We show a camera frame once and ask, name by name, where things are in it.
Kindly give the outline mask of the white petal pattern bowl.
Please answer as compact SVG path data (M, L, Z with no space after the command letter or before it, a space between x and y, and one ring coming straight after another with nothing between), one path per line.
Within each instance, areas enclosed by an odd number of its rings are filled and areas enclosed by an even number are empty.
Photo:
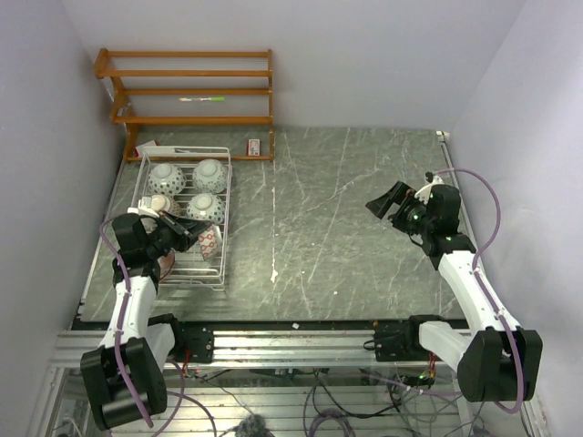
M228 169L217 159L204 159L192 170L192 185L198 192L219 194L228 186Z

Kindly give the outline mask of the olive leaf pattern bowl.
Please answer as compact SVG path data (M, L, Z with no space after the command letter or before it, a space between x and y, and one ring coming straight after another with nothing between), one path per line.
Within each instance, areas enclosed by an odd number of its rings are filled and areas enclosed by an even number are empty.
M148 173L148 193L174 197L187 185L181 168L169 163L157 164Z

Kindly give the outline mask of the blue floral pattern bowl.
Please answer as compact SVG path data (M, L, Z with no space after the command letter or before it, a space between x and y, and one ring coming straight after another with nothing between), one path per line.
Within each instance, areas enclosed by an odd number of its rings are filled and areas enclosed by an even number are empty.
M217 195L200 193L189 201L186 213L189 219L220 225L226 218L226 204Z

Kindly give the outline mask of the blue triangle pattern bowl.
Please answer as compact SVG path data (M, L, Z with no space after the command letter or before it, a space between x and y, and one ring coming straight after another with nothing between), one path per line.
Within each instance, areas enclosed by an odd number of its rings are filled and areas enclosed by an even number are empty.
M223 242L220 226L211 225L198 235L197 241L203 260L209 261L217 257L222 251Z

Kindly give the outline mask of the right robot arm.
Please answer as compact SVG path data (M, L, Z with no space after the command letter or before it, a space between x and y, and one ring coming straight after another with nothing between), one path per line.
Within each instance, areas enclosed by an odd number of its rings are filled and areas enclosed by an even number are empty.
M418 247L455 294L471 333L466 338L437 316L413 316L403 353L415 361L435 354L455 371L468 401L531 400L543 341L521 327L478 268L476 248L459 230L459 190L440 177L420 189L398 181L365 206L408 237L420 237Z

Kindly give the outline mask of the red patterned bowl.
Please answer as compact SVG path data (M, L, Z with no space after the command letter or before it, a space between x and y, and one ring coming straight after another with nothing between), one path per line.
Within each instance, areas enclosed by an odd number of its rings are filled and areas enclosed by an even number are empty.
M172 269L175 263L175 252L171 251L168 255L158 258L160 267L160 275L166 276Z

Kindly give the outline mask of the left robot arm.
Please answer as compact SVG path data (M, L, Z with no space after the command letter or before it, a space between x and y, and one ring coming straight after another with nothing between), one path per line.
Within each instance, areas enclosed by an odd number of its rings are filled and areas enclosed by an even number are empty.
M155 223L152 231L144 226L147 218ZM161 280L159 260L189 250L211 226L164 212L137 211L107 224L115 234L103 241L114 255L116 302L104 337L80 360L94 421L104 432L137 420L151 427L153 415L167 409L164 365L184 354L186 340L175 316L151 314Z

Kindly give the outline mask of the brown geometric pattern bowl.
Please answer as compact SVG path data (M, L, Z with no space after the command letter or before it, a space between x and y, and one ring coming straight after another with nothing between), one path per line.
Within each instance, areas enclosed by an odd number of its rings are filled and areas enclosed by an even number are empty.
M145 196L141 199L142 205L151 208L156 212L169 213L172 216L180 217L181 208L177 200L172 197L155 194L152 196Z

